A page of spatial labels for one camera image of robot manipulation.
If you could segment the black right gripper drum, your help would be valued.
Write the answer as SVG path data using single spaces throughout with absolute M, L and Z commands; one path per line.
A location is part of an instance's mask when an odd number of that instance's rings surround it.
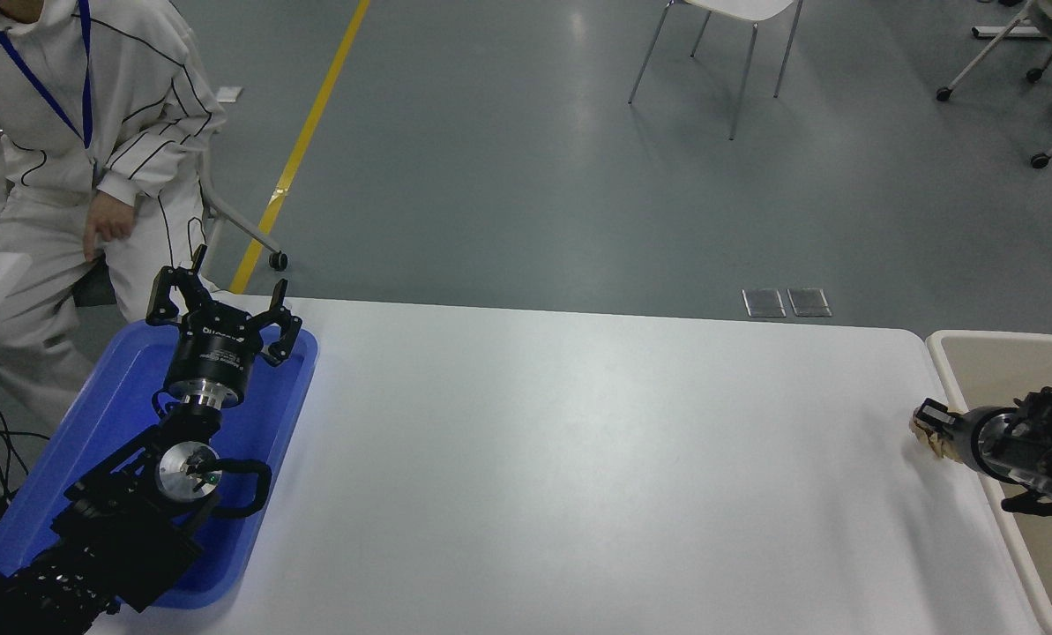
M 985 421 L 988 419 L 988 410 L 985 407 L 974 407 L 959 415 L 958 427 L 952 433 L 944 433 L 953 439 L 954 445 L 960 451 L 960 465 L 970 467 L 973 470 L 984 470 L 986 466 L 982 458 L 980 434 Z

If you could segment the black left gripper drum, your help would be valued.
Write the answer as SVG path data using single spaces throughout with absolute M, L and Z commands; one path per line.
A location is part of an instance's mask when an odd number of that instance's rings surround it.
M 185 393 L 200 381 L 244 393 L 265 328 L 254 315 L 226 304 L 207 304 L 184 315 L 164 387 Z

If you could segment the person's left hand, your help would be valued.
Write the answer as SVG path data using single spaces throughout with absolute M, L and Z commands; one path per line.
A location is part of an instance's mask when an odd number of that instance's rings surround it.
M 98 252 L 98 242 L 126 240 L 133 233 L 136 209 L 134 205 L 97 191 L 87 206 L 85 229 L 82 234 L 82 254 L 86 262 L 94 261 Z

